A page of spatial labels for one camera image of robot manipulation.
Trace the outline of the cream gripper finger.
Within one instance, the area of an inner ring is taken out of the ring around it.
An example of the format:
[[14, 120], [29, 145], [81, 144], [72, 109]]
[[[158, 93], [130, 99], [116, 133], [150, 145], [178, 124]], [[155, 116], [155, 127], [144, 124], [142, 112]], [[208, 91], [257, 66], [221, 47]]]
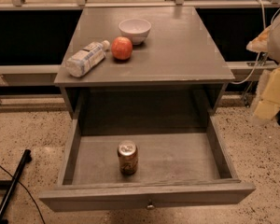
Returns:
[[280, 67], [263, 71], [251, 110], [255, 121], [272, 120], [280, 111]]
[[270, 26], [265, 28], [256, 38], [247, 44], [246, 49], [252, 52], [267, 52], [270, 29]]

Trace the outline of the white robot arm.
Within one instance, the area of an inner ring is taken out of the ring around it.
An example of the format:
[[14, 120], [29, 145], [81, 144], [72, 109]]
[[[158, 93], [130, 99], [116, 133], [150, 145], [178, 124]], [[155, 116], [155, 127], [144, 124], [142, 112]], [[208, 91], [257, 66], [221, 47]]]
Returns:
[[260, 78], [253, 111], [257, 119], [273, 119], [280, 110], [280, 13], [269, 27], [247, 44], [246, 49], [266, 52], [270, 59], [279, 63], [278, 68], [272, 72], [265, 71]]

